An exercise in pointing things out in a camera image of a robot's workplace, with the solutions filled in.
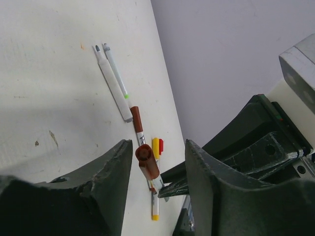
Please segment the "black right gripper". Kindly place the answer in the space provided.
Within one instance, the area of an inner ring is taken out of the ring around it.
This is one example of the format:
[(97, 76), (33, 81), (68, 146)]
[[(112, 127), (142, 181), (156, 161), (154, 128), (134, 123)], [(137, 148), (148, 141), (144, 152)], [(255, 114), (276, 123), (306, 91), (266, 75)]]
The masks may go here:
[(313, 147), (278, 102), (254, 95), (203, 149), (258, 180), (315, 179)]

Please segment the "white lime-tipped marker body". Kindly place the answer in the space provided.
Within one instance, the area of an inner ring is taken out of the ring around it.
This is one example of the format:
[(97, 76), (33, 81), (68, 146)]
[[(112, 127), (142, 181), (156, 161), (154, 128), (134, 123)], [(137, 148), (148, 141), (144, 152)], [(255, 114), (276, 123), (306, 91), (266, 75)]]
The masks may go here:
[(109, 64), (110, 64), (111, 69), (112, 69), (112, 71), (114, 73), (114, 76), (115, 76), (115, 78), (116, 78), (116, 80), (117, 80), (117, 82), (119, 84), (119, 87), (120, 87), (122, 93), (123, 93), (123, 96), (124, 96), (125, 99), (128, 99), (129, 95), (128, 95), (126, 87), (125, 87), (125, 85), (124, 85), (124, 83), (122, 81), (121, 75), (120, 75), (118, 67), (116, 65), (116, 62), (114, 60), (114, 57), (113, 57), (113, 54), (112, 54), (112, 50), (111, 50), (111, 48), (109, 47), (109, 45), (107, 43), (104, 43), (102, 46), (103, 46), (103, 50), (105, 52), (105, 56), (106, 56), (107, 60), (109, 61)]

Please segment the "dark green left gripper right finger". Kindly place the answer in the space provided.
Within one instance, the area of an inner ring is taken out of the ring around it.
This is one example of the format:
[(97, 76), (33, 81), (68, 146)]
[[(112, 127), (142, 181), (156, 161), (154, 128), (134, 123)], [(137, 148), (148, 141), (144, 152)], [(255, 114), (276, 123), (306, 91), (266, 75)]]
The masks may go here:
[(315, 182), (270, 184), (215, 159), (187, 140), (185, 163), (197, 236), (312, 236)]

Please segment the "grey cap whiteboard marker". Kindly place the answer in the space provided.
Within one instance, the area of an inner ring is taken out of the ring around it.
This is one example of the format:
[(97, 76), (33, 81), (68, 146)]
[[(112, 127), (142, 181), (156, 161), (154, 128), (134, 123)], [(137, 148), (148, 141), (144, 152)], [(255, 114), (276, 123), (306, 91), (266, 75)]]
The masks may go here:
[(123, 120), (126, 123), (132, 122), (133, 118), (127, 101), (123, 96), (119, 83), (117, 82), (114, 72), (111, 69), (108, 59), (105, 57), (104, 52), (101, 51), (98, 45), (95, 45), (95, 54), (99, 68), (107, 82), (107, 85), (112, 93)]

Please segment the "brown cap marker pen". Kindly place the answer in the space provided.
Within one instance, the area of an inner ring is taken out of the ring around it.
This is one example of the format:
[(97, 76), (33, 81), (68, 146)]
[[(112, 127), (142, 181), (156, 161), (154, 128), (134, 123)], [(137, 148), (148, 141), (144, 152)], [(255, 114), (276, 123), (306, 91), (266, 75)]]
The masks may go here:
[[(153, 150), (148, 144), (144, 144), (137, 148), (137, 150), (135, 151), (135, 156), (139, 162), (140, 170), (142, 171), (146, 180), (148, 180), (153, 186), (154, 167), (156, 167), (156, 161), (153, 155)], [(160, 174), (159, 182), (161, 184), (161, 187), (159, 188), (157, 193), (159, 193), (159, 191), (164, 187), (164, 183)]]

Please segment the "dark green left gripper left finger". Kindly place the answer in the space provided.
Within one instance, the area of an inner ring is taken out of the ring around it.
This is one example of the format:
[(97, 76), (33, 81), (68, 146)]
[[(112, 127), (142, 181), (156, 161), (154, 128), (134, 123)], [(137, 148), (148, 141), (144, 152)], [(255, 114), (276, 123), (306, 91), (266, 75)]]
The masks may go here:
[(0, 177), (3, 236), (119, 236), (133, 156), (131, 140), (51, 182)]

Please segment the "yellow cap marker right group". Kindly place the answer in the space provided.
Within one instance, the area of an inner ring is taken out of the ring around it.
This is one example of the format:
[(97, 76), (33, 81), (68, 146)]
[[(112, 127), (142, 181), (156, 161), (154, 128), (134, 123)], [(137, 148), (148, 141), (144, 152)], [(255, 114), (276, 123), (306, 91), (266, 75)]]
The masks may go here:
[(154, 175), (153, 175), (153, 187), (154, 191), (152, 192), (152, 220), (159, 220), (159, 198), (158, 198), (158, 190), (161, 187), (159, 182), (159, 157), (160, 157), (160, 141), (159, 138), (153, 138), (152, 140), (152, 150), (153, 155), (156, 161), (156, 167), (154, 167)]

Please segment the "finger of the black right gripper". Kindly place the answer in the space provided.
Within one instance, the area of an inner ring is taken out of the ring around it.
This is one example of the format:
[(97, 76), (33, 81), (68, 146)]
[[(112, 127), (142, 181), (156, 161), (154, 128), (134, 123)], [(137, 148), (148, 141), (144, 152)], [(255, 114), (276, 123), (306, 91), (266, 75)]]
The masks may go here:
[(167, 186), (163, 187), (158, 197), (169, 198), (175, 196), (189, 195), (189, 185), (185, 161), (163, 172), (161, 178)]

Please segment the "red cap marker right group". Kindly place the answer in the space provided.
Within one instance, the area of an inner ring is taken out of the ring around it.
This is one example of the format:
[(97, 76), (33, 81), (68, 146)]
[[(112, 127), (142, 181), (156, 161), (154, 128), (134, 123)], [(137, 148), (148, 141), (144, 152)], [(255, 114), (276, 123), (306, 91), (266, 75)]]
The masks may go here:
[(162, 155), (164, 151), (164, 141), (163, 139), (159, 139), (159, 155)]

